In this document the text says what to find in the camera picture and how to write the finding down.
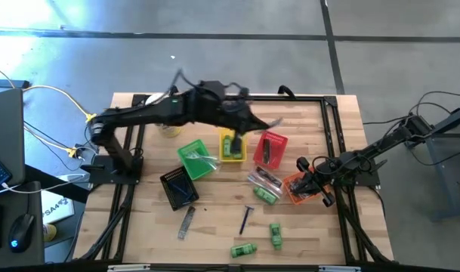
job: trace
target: yellow box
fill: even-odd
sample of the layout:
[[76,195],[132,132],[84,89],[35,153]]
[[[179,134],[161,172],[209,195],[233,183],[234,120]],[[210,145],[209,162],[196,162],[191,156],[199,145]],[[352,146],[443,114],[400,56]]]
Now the yellow box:
[[222,162],[245,162],[246,161],[246,134],[242,137],[242,158],[234,159],[231,157],[223,156],[224,144],[223,140],[226,136],[230,136],[230,139],[233,140],[235,132],[228,128],[220,128],[220,161]]

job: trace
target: wooden table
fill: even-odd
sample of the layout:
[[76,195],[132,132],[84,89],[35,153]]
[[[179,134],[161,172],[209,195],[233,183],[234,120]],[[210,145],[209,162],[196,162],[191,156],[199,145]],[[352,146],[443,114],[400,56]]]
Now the wooden table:
[[[129,107],[132,96],[131,93],[115,93],[111,107]],[[337,98],[346,148],[354,150],[365,147],[366,136],[356,96],[340,95]],[[267,122],[283,117],[281,126],[272,129],[289,138],[279,170],[274,172],[279,178],[298,171],[295,160],[299,156],[311,159],[328,155],[318,103],[255,101],[252,110]],[[329,119],[335,133],[330,110]],[[133,145],[136,131],[137,128],[134,130]],[[116,135],[122,143],[125,129],[118,129]],[[154,125],[146,126],[143,177],[134,195],[124,262],[344,264],[336,205],[326,208],[318,196],[295,206],[284,196],[276,205],[269,206],[253,194],[253,185],[247,181],[247,176],[254,167],[252,158],[260,135],[249,133],[248,137],[249,159],[246,162],[224,163],[218,171],[194,182],[200,198],[193,204],[196,213],[186,239],[181,241],[177,236],[187,209],[171,210],[159,177],[180,167],[177,148],[198,138],[203,140],[210,154],[217,156],[218,129],[210,125],[188,124],[176,138],[164,138]],[[113,191],[113,185],[103,185],[88,197],[74,257],[87,252],[107,225]],[[356,189],[356,197],[364,230],[382,253],[392,259],[379,199],[365,187]],[[238,232],[245,205],[253,206],[255,210],[240,236]],[[273,250],[270,223],[280,223],[282,226],[281,251]],[[119,229],[115,234],[112,252],[115,251]],[[353,231],[349,234],[355,248]],[[230,247],[244,243],[258,244],[257,252],[231,258]]]

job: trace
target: orange basket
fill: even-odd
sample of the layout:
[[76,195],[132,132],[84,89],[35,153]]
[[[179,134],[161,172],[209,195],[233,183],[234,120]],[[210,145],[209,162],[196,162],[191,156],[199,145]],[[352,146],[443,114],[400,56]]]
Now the orange basket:
[[[318,195],[318,194],[314,194],[314,195],[306,197],[306,198],[301,198],[301,197],[296,196],[295,194],[292,193],[292,191],[290,190],[290,186],[289,186],[290,182],[294,181],[296,178],[302,178],[302,177],[304,177],[304,175],[305,175],[305,173],[298,172],[298,173],[295,173],[295,174],[283,179],[283,186],[285,187],[285,190],[287,191],[287,193],[290,196],[290,199],[292,200],[292,202],[295,205],[300,205],[303,202],[306,202],[306,201],[308,201],[310,199],[313,199],[315,196]],[[324,188],[325,188],[325,190],[327,192],[329,192],[329,185],[326,185]]]

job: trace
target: gray concrete floor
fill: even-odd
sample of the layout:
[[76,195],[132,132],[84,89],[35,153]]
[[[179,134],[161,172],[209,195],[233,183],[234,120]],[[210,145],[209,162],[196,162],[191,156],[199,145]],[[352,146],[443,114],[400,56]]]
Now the gray concrete floor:
[[[460,36],[458,0],[328,4],[336,35]],[[318,0],[0,1],[0,27],[60,25],[110,32],[325,34]],[[364,122],[403,116],[427,91],[460,92],[460,44],[338,42],[336,48],[345,92],[357,95]],[[236,81],[254,93],[285,84],[299,94],[335,94],[327,42],[0,37],[0,69],[13,79],[63,88],[91,112],[108,107],[114,91],[167,88],[179,67],[193,81]],[[457,97],[428,100],[450,110],[460,107]],[[34,90],[25,101],[25,117],[33,125],[65,144],[85,142],[84,116],[63,96]],[[446,117],[427,106],[422,115],[431,123]],[[366,126],[368,141],[387,128]],[[429,161],[424,147],[416,153]],[[460,218],[430,221],[445,205],[435,169],[418,164],[404,147],[381,158],[389,161],[380,170],[381,194],[396,260],[460,269]],[[53,175],[67,174],[29,135],[26,161]],[[60,260],[61,252],[49,252],[47,261]]]

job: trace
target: paper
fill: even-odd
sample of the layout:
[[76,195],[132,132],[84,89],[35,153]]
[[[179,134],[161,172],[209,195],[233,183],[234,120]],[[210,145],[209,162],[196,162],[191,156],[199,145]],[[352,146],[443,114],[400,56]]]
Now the paper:
[[73,201],[56,193],[42,191],[43,224],[50,224],[74,215]]

